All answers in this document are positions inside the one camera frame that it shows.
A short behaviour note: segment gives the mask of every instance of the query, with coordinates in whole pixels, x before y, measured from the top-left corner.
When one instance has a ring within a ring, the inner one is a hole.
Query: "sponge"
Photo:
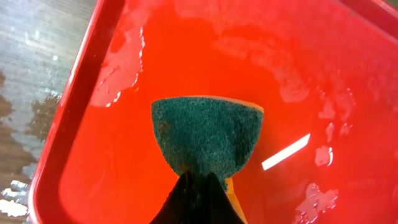
[[[189,171],[196,177],[213,172],[225,190],[225,180],[250,158],[263,117],[260,106],[214,96],[168,98],[152,104],[156,140],[174,172]]]

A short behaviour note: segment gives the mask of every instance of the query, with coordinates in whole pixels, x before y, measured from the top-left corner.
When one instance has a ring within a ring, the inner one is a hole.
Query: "red plastic tray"
[[[397,32],[381,1],[99,0],[32,182],[32,220],[149,223],[178,179],[150,104],[215,95],[265,109],[233,177],[248,223],[395,223]]]

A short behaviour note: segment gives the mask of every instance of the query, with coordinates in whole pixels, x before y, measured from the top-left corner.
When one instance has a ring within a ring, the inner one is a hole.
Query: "dark green scouring pad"
[[[241,170],[259,139],[262,108],[212,96],[155,101],[152,121],[165,160],[178,175],[190,171],[225,179]]]

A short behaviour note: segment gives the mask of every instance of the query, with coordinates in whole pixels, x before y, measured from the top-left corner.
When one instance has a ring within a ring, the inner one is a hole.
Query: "red surface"
[[[308,221],[394,223],[398,22],[384,18],[396,12],[380,19],[380,4],[367,13],[348,5],[98,1],[32,183],[34,221],[149,223],[178,178],[156,143],[150,104],[215,95],[265,109],[259,143],[233,177],[249,223],[300,220],[311,183],[338,198],[325,213],[306,210]],[[308,133],[305,148],[262,169]],[[315,163],[322,146],[333,148],[330,166]]]

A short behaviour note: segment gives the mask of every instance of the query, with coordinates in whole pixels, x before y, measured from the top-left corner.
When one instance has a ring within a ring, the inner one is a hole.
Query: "wet red surface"
[[[65,90],[32,188],[37,219],[149,223],[178,178],[150,104],[187,95],[264,108],[258,145],[233,177],[248,223],[398,218],[398,44],[342,3],[128,1],[103,49],[86,50]]]

